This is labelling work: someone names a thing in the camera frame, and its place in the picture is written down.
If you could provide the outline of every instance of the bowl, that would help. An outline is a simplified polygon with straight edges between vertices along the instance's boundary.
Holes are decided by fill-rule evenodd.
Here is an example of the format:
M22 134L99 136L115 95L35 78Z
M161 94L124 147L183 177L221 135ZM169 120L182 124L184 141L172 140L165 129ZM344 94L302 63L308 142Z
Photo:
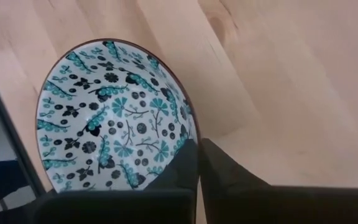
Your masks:
M124 40L91 40L69 50L38 101L38 149L57 192L145 189L197 136L176 76Z

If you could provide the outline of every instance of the wood grain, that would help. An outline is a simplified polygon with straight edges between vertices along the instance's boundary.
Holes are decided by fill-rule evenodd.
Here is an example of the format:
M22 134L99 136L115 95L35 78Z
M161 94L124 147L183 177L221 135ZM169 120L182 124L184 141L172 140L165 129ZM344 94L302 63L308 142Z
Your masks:
M358 1L0 0L0 96L47 190L38 94L100 37L161 57L203 136L267 182L358 187Z

